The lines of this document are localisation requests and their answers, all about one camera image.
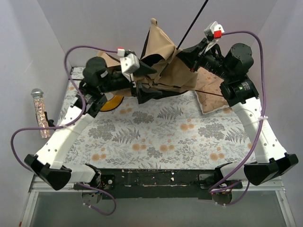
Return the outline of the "beige fabric pet tent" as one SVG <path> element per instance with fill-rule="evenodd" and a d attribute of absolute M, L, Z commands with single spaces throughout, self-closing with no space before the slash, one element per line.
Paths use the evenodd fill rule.
<path fill-rule="evenodd" d="M 181 49 L 158 27 L 156 19 L 151 19 L 140 60 L 157 70 L 157 73 L 136 76 L 134 80 L 145 87 L 174 91 L 178 93 L 195 90 L 198 72 L 190 69 L 177 57 Z"/>

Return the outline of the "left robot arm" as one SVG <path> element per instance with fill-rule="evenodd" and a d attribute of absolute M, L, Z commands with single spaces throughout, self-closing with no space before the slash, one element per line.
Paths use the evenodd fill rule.
<path fill-rule="evenodd" d="M 96 189 L 101 183 L 101 171 L 90 165 L 64 166 L 68 151 L 82 131 L 94 120 L 107 102 L 106 93 L 130 89 L 139 103 L 161 95 L 160 91 L 144 88 L 136 76 L 156 73 L 133 53 L 120 58 L 120 71 L 111 71 L 104 58 L 89 59 L 83 70 L 79 91 L 55 132 L 34 155 L 28 154 L 25 163 L 54 190 L 68 183 L 85 183 Z"/>

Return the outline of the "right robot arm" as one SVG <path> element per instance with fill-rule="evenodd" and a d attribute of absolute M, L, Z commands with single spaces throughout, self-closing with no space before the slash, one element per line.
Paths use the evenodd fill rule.
<path fill-rule="evenodd" d="M 236 43 L 226 56 L 222 56 L 218 44 L 207 49 L 209 42 L 204 38 L 199 44 L 182 50 L 177 57 L 192 71 L 200 67 L 223 79 L 221 94 L 229 107 L 237 114 L 252 142 L 251 152 L 255 162 L 245 160 L 239 164 L 228 163 L 215 169 L 214 182 L 220 188 L 227 187 L 232 180 L 248 180 L 260 185 L 284 175 L 298 164 L 295 154 L 288 154 L 275 136 L 265 116 L 265 102 L 247 76 L 253 65 L 249 46 Z"/>

